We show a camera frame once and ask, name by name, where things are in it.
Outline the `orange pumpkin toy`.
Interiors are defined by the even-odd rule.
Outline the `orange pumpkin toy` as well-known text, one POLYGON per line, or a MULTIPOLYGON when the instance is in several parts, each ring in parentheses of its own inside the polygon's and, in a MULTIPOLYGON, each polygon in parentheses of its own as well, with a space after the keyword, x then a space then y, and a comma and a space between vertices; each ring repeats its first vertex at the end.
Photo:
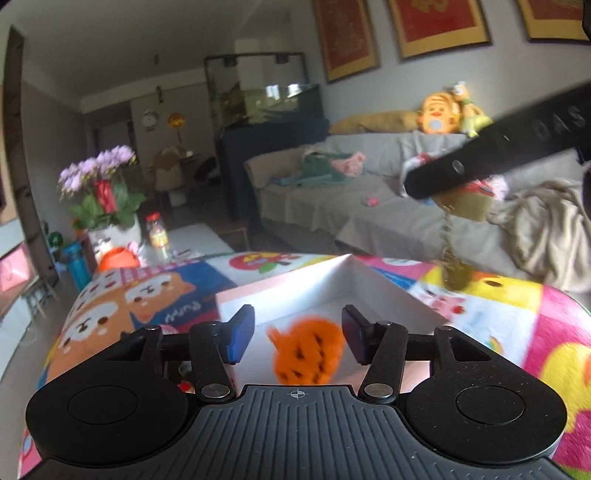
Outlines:
POLYGON ((342 328, 327 318, 298 319, 287 331, 269 327, 266 335, 276 353, 273 371, 283 385, 329 384, 345 350, 342 328))

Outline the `green cloth on sofa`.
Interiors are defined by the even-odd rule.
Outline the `green cloth on sofa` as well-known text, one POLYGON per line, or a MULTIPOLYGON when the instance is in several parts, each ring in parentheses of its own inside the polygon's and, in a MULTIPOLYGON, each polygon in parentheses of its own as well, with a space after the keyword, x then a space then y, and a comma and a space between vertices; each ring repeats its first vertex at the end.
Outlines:
POLYGON ((363 175, 366 161, 362 152, 329 153, 308 149, 301 157, 300 166, 274 174, 270 184, 301 188, 345 185, 363 175))

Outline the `pink orchid flower pot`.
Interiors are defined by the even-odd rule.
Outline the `pink orchid flower pot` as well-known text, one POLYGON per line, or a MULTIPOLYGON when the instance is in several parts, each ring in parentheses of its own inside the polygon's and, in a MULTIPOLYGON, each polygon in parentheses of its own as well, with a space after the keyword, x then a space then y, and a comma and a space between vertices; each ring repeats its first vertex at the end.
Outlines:
POLYGON ((94 252, 109 247, 139 247, 138 210, 145 195, 127 187, 123 171, 137 163, 131 147, 118 145, 64 168, 57 180, 62 200, 71 203, 76 229, 86 233, 94 252))

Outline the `yellow pillow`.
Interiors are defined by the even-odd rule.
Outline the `yellow pillow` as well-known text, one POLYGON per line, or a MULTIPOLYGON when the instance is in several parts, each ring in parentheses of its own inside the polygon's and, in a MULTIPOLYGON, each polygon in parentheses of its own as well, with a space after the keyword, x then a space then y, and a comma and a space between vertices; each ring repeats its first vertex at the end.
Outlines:
POLYGON ((332 125, 329 134, 407 133, 419 128, 418 119, 416 111, 407 110, 353 115, 332 125))

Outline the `pink cardboard box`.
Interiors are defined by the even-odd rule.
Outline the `pink cardboard box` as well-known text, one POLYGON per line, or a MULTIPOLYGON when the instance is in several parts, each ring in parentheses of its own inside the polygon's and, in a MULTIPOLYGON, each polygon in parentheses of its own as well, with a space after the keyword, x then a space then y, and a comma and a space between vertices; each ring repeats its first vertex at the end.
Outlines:
POLYGON ((228 321, 242 305, 256 311, 256 330, 242 361, 229 369, 238 390, 246 384, 276 385, 273 354, 266 335, 274 327, 287 331, 295 321, 319 316, 339 325, 342 308, 352 304, 372 322, 394 322, 413 334, 431 334, 448 320, 352 255, 322 259, 307 255, 290 266, 260 273, 239 266, 242 255, 223 256, 211 265, 235 288, 216 295, 219 318, 228 321))

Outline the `pink bag on shelf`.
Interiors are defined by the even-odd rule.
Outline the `pink bag on shelf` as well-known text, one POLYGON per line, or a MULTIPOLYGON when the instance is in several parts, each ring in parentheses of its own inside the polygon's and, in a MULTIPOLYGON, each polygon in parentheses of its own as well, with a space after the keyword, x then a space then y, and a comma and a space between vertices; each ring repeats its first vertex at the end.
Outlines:
POLYGON ((11 304, 35 278, 28 247, 21 243, 1 258, 1 307, 11 304))

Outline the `yellow green perforated toy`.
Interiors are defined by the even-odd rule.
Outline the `yellow green perforated toy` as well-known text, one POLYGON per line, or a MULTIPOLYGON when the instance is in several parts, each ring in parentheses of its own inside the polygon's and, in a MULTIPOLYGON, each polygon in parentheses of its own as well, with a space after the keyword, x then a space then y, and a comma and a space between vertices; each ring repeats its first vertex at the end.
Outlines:
POLYGON ((473 186, 435 195, 433 200, 451 214, 475 222, 484 222, 496 201, 491 192, 473 186))

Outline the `grey sofa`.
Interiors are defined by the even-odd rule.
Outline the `grey sofa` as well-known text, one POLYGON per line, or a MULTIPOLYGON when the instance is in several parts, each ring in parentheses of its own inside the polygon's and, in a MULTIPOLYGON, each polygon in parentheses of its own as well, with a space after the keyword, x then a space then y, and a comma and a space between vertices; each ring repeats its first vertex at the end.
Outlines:
MULTIPOLYGON (((258 155, 245 162, 263 228, 294 250, 339 253, 356 250, 380 257, 431 261, 441 257, 444 211, 433 200, 417 201, 401 192, 406 161, 420 154, 453 150, 462 135, 334 135, 311 146, 258 155), (362 152, 363 175, 345 185, 321 188, 282 187, 270 178, 301 165, 308 149, 329 153, 362 152), (380 201, 376 207, 363 198, 380 201)), ((552 155, 539 163, 503 175, 506 199, 547 180, 581 181, 575 151, 552 155)), ((509 239, 499 226, 453 216, 452 245, 460 259, 475 268, 504 276, 538 280, 520 270, 509 254, 509 239)))

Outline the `orange duck plush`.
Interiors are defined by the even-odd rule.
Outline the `orange duck plush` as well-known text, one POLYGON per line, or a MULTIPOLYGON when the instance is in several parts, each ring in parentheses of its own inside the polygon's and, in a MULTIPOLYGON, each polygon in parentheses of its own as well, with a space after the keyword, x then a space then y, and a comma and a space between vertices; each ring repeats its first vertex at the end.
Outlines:
POLYGON ((460 106, 454 97, 447 92, 437 92, 424 100, 418 124, 426 134, 454 134, 460 132, 460 120, 460 106))

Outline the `red lid candy jar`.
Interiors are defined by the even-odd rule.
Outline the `red lid candy jar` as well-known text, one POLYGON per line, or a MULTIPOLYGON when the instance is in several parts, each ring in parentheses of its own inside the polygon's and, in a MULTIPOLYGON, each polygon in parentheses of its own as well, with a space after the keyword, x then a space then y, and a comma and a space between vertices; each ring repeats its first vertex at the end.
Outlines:
POLYGON ((170 242, 161 215, 158 212, 146 216, 149 251, 158 261, 168 261, 171 258, 170 242))

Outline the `yellow green plush toy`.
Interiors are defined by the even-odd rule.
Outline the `yellow green plush toy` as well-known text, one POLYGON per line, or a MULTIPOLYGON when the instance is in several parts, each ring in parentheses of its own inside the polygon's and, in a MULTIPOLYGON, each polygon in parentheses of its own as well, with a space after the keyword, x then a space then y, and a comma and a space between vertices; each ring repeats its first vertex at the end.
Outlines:
POLYGON ((474 103, 471 94, 463 81, 457 82, 451 94, 458 104, 461 113, 460 131, 469 138, 475 138, 479 132, 493 123, 484 111, 474 103))

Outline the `beige blanket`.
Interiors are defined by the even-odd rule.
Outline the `beige blanket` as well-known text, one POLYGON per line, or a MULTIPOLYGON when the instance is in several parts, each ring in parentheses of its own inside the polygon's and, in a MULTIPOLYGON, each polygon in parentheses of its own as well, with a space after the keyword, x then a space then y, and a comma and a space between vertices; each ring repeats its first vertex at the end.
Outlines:
POLYGON ((582 183, 547 180, 497 204, 488 214, 509 239, 509 254, 530 276, 560 290, 590 290, 590 219, 582 183))

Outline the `small pink toy on sofa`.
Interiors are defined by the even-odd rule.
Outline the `small pink toy on sofa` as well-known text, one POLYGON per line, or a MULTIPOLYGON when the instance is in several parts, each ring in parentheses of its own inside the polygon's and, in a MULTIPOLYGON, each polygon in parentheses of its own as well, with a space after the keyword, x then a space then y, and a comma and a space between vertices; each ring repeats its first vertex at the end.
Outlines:
POLYGON ((374 197, 363 198, 363 204, 368 207, 376 207, 380 204, 380 201, 374 197))

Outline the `dining chair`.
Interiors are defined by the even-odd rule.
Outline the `dining chair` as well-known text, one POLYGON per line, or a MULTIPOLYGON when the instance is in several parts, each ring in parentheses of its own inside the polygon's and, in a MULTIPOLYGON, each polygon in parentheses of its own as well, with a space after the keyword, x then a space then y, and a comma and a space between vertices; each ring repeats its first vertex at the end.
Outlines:
POLYGON ((176 147, 163 149, 154 156, 152 167, 158 198, 166 197, 171 207, 184 205, 186 193, 181 151, 176 147))

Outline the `orange bowl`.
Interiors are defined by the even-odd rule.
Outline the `orange bowl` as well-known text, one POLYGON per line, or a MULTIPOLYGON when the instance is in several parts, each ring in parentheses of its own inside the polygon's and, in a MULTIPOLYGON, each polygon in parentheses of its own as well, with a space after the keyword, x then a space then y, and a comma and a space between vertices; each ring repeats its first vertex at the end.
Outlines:
POLYGON ((104 273, 110 270, 137 268, 140 266, 138 256, 124 247, 116 247, 106 252, 98 263, 98 271, 104 273))

